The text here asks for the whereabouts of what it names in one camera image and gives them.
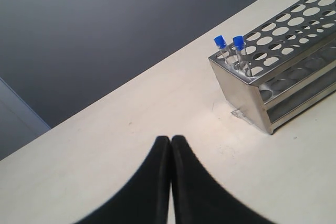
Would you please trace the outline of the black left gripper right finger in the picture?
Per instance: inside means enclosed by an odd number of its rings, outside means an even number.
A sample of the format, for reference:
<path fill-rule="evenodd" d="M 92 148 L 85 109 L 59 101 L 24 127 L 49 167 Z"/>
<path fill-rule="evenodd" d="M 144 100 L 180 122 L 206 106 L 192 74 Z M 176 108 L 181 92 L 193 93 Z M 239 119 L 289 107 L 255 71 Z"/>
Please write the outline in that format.
<path fill-rule="evenodd" d="M 268 223 L 210 175 L 184 136 L 172 138 L 171 158 L 176 223 Z"/>

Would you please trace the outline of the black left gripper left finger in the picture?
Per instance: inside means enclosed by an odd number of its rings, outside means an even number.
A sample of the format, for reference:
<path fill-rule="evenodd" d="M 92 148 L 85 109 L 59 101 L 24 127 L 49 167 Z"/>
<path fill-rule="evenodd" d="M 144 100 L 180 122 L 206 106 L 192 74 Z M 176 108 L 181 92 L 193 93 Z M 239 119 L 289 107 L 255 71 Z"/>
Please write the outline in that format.
<path fill-rule="evenodd" d="M 171 184 L 171 142 L 158 136 L 128 182 L 78 223 L 167 223 Z"/>

